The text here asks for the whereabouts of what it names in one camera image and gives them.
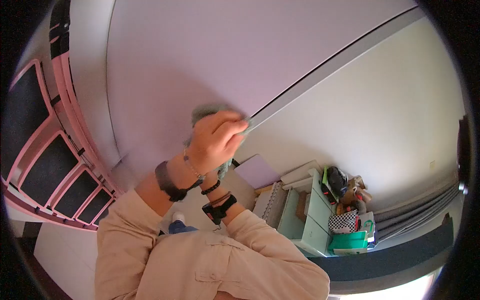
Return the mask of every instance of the black bag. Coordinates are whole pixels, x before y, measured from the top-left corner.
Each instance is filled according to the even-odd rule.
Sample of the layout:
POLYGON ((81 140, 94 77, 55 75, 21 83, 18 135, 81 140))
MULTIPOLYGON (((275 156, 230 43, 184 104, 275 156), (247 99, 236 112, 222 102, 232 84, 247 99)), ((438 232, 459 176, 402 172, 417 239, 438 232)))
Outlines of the black bag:
POLYGON ((327 180, 332 188, 332 192, 334 192, 339 198, 342 198, 347 191, 347 175, 337 167, 329 167, 327 169, 327 180))

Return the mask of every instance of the smartwatch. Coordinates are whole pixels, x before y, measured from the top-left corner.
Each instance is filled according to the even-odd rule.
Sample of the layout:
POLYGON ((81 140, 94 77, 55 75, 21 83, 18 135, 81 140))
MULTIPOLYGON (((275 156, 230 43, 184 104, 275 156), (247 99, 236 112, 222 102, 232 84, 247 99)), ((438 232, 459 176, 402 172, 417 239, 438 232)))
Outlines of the smartwatch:
POLYGON ((213 207, 210 203, 207 203, 202 207, 202 210, 215 225, 220 225, 222 219, 227 216, 227 210, 235 203, 237 203, 237 198, 230 195, 222 205, 213 207))
POLYGON ((191 187, 187 189, 177 188, 168 175, 167 161, 162 162, 155 168, 155 177, 160 189, 170 196, 170 201, 172 202, 183 200, 189 190, 199 186, 203 182, 203 178, 199 177, 191 187))

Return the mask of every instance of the green cloth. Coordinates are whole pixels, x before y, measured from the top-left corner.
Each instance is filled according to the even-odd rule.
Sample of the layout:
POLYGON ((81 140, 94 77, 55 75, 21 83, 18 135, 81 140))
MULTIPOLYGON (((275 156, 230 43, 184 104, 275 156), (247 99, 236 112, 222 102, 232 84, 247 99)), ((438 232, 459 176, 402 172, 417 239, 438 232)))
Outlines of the green cloth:
MULTIPOLYGON (((232 110, 231 108, 229 108, 227 105, 225 104, 215 104, 215 103, 212 103, 212 104, 203 104, 203 105, 200 105, 200 106, 197 106, 193 111, 192 111, 192 127, 195 126, 195 124, 202 118, 206 117, 206 116, 210 116, 210 115, 214 115, 216 113, 218 113, 219 111, 221 110, 232 110)), ((252 125, 252 119, 250 118, 244 118, 245 121, 248 122, 248 127, 247 129, 245 129, 244 131, 242 131, 240 134, 243 134, 243 135, 246 135, 248 134, 252 129, 253 129, 253 125, 252 125)), ((183 144, 188 147, 190 145, 190 141, 191 141, 192 138, 186 140, 183 144)), ((219 179, 222 179, 225 174, 227 173, 228 171, 228 167, 230 167, 230 165, 232 164, 232 160, 233 160, 233 157, 230 158, 228 161, 226 161, 225 163, 223 163, 221 166, 219 166, 218 168, 216 168, 216 170, 218 170, 218 178, 219 179)))

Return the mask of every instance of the hand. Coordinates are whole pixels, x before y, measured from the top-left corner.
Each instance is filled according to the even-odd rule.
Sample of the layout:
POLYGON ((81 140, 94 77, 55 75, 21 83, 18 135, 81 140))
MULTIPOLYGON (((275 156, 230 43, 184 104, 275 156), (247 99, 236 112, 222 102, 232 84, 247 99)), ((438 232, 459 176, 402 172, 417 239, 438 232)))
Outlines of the hand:
POLYGON ((233 157, 243 140, 238 133, 247 127, 248 122, 234 111, 219 111, 199 120, 187 149, 192 167, 205 175, 225 163, 233 157))

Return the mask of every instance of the jeans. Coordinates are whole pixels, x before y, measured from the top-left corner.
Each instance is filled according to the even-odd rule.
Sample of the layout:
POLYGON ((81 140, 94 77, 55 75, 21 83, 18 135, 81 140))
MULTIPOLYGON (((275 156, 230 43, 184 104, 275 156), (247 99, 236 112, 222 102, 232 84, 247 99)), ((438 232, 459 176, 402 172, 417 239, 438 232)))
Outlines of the jeans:
POLYGON ((185 224, 180 220, 177 220, 177 221, 171 223, 170 226, 168 227, 168 232, 170 234, 196 231, 196 230, 198 230, 198 229, 195 228, 195 227, 185 226, 185 224))

